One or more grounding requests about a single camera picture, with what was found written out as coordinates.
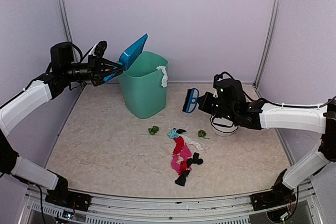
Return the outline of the blue hand brush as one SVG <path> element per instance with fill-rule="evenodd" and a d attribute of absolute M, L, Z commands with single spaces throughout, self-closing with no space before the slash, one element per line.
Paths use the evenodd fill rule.
<path fill-rule="evenodd" d="M 195 111 L 198 105 L 198 99 L 200 97 L 199 92 L 200 91 L 197 88 L 191 88 L 187 90 L 182 112 L 190 114 Z"/>

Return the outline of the blue dustpan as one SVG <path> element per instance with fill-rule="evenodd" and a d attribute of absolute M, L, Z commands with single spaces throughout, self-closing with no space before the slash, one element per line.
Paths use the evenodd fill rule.
<path fill-rule="evenodd" d="M 142 53 L 147 38 L 148 34 L 144 34 L 121 54 L 118 64 L 122 67 L 123 71 L 128 70 L 137 57 Z"/>

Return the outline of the teal plastic waste bin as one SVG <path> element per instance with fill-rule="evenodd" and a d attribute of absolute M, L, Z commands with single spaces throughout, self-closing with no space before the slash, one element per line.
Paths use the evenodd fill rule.
<path fill-rule="evenodd" d="M 124 102 L 136 117 L 147 119 L 166 106 L 167 87 L 161 86 L 163 74 L 157 66 L 166 66 L 168 61 L 153 52 L 144 51 L 132 66 L 119 76 Z"/>

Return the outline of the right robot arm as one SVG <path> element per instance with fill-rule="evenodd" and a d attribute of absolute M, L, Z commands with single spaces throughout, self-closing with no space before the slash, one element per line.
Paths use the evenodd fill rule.
<path fill-rule="evenodd" d="M 215 75 L 215 93 L 206 92 L 198 98 L 199 110 L 251 130 L 290 129 L 321 134 L 320 142 L 306 156 L 278 176 L 268 199 L 279 205 L 303 180 L 335 162 L 335 98 L 316 105 L 277 104 L 263 98 L 247 101 L 241 82 L 224 75 Z"/>

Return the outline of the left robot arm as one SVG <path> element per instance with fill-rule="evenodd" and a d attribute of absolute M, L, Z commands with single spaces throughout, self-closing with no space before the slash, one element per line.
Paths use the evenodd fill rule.
<path fill-rule="evenodd" d="M 46 71 L 1 105 L 1 175 L 12 175 L 28 184 L 43 187 L 64 206 L 73 201 L 74 195 L 68 190 L 68 181 L 64 177 L 22 157 L 7 138 L 24 119 L 65 89 L 71 89 L 73 83 L 82 86 L 90 82 L 99 86 L 108 76 L 121 74 L 122 66 L 103 56 L 107 46 L 106 41 L 100 41 L 85 54 L 70 41 L 52 46 Z"/>

